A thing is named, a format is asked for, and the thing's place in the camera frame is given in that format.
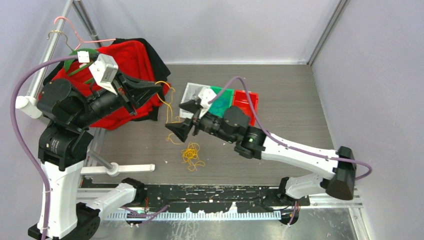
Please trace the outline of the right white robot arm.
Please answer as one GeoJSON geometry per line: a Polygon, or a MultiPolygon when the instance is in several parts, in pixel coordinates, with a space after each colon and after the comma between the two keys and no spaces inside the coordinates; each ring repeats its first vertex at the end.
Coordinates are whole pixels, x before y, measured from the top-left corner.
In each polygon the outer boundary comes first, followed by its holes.
{"type": "Polygon", "coordinates": [[[244,158],[277,161],[310,171],[301,177],[281,179],[277,192],[281,204],[288,206],[305,196],[323,193],[339,200],[353,199],[357,166],[349,147],[328,150],[288,141],[251,126],[250,117],[237,106],[227,108],[222,117],[210,112],[200,116],[201,108],[195,100],[182,106],[195,110],[193,117],[165,125],[182,142],[190,132],[195,136],[203,131],[234,144],[234,151],[244,158]]]}

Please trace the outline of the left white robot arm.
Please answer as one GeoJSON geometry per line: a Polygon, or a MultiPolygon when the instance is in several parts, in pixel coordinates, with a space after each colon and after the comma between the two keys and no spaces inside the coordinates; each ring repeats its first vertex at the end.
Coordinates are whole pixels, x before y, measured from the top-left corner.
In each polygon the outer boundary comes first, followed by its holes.
{"type": "Polygon", "coordinates": [[[152,81],[119,73],[114,92],[106,89],[83,95],[69,80],[59,78],[46,84],[37,107],[49,119],[38,143],[41,169],[49,183],[49,197],[39,222],[28,229],[36,240],[88,240],[101,221],[127,204],[141,206],[147,196],[145,185],[125,178],[113,190],[88,203],[77,202],[81,171],[93,135],[89,127],[123,108],[131,115],[162,90],[152,81]]]}

